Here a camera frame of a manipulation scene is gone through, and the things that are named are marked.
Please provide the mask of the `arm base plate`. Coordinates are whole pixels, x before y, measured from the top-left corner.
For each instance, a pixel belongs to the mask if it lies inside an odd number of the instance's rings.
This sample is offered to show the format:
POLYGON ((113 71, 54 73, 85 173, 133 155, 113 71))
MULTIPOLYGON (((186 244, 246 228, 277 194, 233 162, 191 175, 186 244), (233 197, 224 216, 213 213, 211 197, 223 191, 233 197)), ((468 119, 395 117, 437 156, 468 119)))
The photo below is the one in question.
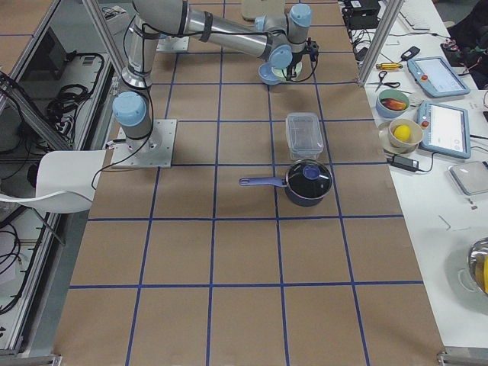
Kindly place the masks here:
POLYGON ((149 140, 127 139, 122 127, 117 138, 122 143, 114 145, 111 164, 116 169, 170 168, 177 129, 176 119, 155 119, 149 140))
POLYGON ((189 37, 172 37, 161 35, 158 40, 157 53, 186 53, 189 46, 189 37))

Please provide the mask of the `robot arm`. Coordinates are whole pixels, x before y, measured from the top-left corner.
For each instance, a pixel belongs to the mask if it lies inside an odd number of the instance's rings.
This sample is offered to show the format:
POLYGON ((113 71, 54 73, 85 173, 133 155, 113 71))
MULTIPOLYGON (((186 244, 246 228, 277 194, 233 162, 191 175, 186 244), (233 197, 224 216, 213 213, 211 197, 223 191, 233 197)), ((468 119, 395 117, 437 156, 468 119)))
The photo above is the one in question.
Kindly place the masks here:
POLYGON ((303 56, 316 61, 318 46, 308 36, 312 10, 295 4, 287 14, 264 15, 253 27, 194 9, 187 1, 135 1, 135 18, 124 83, 112 110, 131 153, 153 151, 158 145, 150 97, 151 73, 160 37, 193 37, 263 60, 258 69, 266 85, 296 82, 303 56))

